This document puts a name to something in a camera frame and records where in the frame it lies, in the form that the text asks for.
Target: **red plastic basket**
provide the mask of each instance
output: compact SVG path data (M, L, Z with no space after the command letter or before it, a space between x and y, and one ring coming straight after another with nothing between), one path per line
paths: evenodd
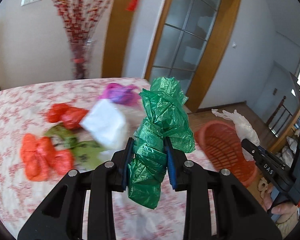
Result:
M210 121L194 136L217 170L229 169L245 187L250 186L258 169L254 161L245 160L234 127L225 122Z

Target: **silver bolt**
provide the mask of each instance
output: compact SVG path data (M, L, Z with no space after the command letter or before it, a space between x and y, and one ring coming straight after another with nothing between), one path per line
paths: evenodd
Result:
M191 168L193 166L193 162L192 161L185 161L185 166L188 168Z
M77 174L78 174L78 172L77 172L76 170L71 170L71 171L68 172L68 175L69 175L70 177L74 177L74 176L77 175Z
M112 168L114 166L114 163L112 161L106 162L105 167L106 168Z
M221 173L222 173L222 175L225 175L225 176L230 175L230 171L228 169L222 169Z

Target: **vase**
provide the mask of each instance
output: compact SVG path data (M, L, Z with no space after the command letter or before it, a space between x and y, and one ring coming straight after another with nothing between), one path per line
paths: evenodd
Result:
M89 67L91 63L93 45L93 41L87 41L85 43L70 43L72 62L74 64L74 79L89 78Z

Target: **table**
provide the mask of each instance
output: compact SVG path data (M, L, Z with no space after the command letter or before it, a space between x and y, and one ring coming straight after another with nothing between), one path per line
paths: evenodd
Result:
M138 87L136 92L150 88L143 79L108 78L51 82L0 91L0 220L15 238L31 213L61 179L55 173L45 182L26 179L19 158L23 135L33 133L40 137L52 126L45 121L45 113L53 103L69 102L72 106L91 109L96 98L111 82L133 84ZM200 150L187 157L206 169L214 170ZM174 192L167 175L161 190L155 210L134 203L127 192L113 193L117 239L182 239L186 193ZM86 239L87 208L86 205L83 239ZM216 232L215 222L212 231Z

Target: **wooden floor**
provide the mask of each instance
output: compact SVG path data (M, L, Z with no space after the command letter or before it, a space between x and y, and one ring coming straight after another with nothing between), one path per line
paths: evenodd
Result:
M239 114L243 115L252 125L253 129L257 132L261 147L267 149L276 140L276 137L269 130L266 124L245 103L220 108L219 112L221 113L222 110L226 110L230 113L233 113L234 110L237 110ZM216 117L211 111L189 114L189 124L193 132L196 132L205 123L212 120L220 120L233 125L232 121L225 120L221 117Z

